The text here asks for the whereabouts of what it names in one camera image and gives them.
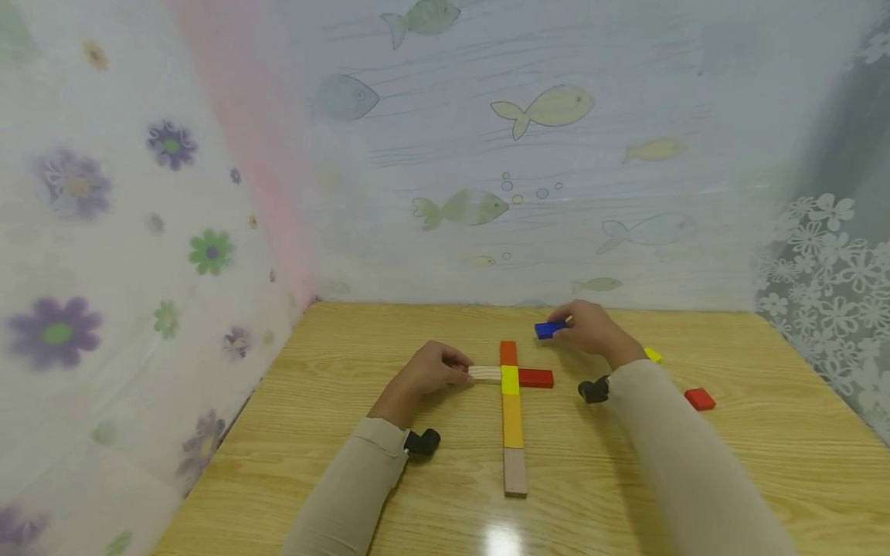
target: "beige wooden block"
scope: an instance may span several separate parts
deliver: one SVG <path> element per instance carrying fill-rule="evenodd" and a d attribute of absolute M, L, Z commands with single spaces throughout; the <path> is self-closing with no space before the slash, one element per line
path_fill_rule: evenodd
<path fill-rule="evenodd" d="M 469 372 L 477 384 L 500 384 L 500 365 L 493 367 L 474 365 L 470 367 Z"/>
<path fill-rule="evenodd" d="M 525 482 L 525 450 L 504 448 L 504 496 L 525 498 L 529 487 Z"/>

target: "right hand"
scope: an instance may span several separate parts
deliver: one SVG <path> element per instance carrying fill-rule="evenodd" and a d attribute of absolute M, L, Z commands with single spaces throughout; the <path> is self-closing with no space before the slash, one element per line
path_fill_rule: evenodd
<path fill-rule="evenodd" d="M 648 359 L 643 346 L 609 317 L 601 305 L 576 299 L 558 307 L 547 322 L 566 320 L 568 327 L 554 338 L 592 355 L 602 355 L 612 370 L 631 361 Z"/>

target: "beige sleeve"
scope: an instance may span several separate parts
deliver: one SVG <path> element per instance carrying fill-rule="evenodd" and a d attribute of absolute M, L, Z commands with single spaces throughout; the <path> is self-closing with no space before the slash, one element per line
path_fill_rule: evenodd
<path fill-rule="evenodd" d="M 682 556 L 797 554 L 739 460 L 658 364 L 615 371 L 606 404 L 627 430 Z"/>
<path fill-rule="evenodd" d="M 279 556 L 364 556 L 408 455 L 408 433 L 362 419 L 296 516 Z"/>

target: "yellow wooden block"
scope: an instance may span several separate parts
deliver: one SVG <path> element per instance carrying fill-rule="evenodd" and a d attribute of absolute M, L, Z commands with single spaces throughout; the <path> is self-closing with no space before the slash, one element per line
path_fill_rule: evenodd
<path fill-rule="evenodd" d="M 501 393 L 519 395 L 519 367 L 501 365 Z"/>
<path fill-rule="evenodd" d="M 657 351 L 655 351 L 654 349 L 652 349 L 652 348 L 643 348 L 643 351 L 646 352 L 646 357 L 648 357 L 649 359 L 655 361 L 656 363 L 659 363 L 659 362 L 661 361 L 661 354 L 658 353 Z"/>
<path fill-rule="evenodd" d="M 522 438 L 522 406 L 519 396 L 502 394 L 504 411 L 504 447 L 524 447 Z"/>

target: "yellow fish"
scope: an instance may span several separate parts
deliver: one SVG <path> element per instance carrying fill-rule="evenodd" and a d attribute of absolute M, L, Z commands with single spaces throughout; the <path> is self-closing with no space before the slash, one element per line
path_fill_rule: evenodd
<path fill-rule="evenodd" d="M 627 147 L 627 154 L 624 156 L 624 162 L 621 164 L 625 164 L 633 158 L 641 160 L 668 160 L 683 153 L 686 149 L 685 143 L 678 139 L 659 137 L 639 147 Z"/>
<path fill-rule="evenodd" d="M 473 257 L 473 266 L 491 266 L 495 262 L 497 261 L 484 254 L 481 254 L 478 257 Z"/>
<path fill-rule="evenodd" d="M 513 124 L 513 140 L 518 141 L 529 129 L 529 122 L 547 127 L 574 124 L 594 107 L 594 97 L 575 85 L 557 85 L 541 93 L 528 109 L 521 108 L 512 102 L 498 101 L 491 103 L 495 114 L 504 119 L 515 120 Z"/>

